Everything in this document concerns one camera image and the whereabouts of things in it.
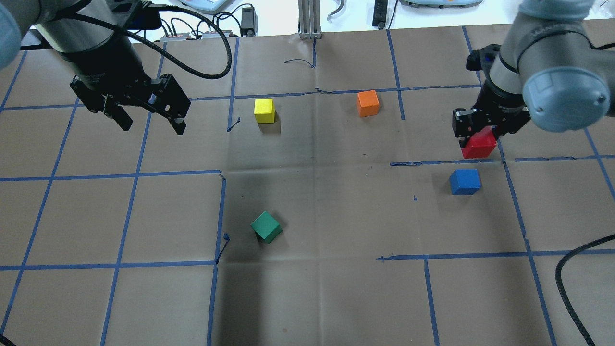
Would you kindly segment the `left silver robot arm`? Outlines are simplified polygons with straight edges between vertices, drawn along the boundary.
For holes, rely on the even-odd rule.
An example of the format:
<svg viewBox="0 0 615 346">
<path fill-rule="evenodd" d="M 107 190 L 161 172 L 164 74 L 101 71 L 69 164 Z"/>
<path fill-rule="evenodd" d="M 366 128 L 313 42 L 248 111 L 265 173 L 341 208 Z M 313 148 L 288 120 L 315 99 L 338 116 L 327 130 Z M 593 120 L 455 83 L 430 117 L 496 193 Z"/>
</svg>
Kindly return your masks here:
<svg viewBox="0 0 615 346">
<path fill-rule="evenodd" d="M 191 102 L 175 77 L 149 76 L 126 31 L 162 26 L 157 7 L 143 0 L 3 0 L 1 65 L 17 55 L 34 26 L 73 68 L 70 88 L 90 112 L 102 112 L 123 131 L 124 107 L 160 114 L 182 135 Z"/>
</svg>

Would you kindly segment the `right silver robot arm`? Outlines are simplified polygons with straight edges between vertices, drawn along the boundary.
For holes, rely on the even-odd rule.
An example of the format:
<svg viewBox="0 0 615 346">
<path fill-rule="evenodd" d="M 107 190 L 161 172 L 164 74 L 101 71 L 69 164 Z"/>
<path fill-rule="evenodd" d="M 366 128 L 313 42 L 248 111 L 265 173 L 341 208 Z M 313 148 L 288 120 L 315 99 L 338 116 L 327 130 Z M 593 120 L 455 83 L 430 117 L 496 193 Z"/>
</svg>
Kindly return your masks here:
<svg viewBox="0 0 615 346">
<path fill-rule="evenodd" d="M 548 132 L 578 131 L 614 115 L 614 53 L 596 47 L 582 21 L 592 0 L 525 0 L 503 44 L 473 50 L 466 68 L 484 72 L 475 104 L 456 108 L 463 151 L 486 127 L 494 139 L 527 122 Z"/>
</svg>

